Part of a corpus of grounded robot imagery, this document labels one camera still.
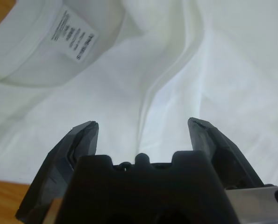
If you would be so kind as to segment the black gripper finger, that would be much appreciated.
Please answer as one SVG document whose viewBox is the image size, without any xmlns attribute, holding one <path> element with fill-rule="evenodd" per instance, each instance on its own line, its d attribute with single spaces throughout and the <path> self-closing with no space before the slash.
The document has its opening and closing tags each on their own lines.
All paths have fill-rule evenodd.
<svg viewBox="0 0 278 224">
<path fill-rule="evenodd" d="M 95 155 L 99 125 L 88 121 L 72 128 L 47 154 L 15 217 L 26 222 L 34 208 L 64 196 L 74 168 L 82 156 Z"/>
<path fill-rule="evenodd" d="M 210 122 L 189 118 L 187 123 L 192 149 L 206 154 L 225 190 L 274 186 L 264 184 L 238 146 Z"/>
</svg>

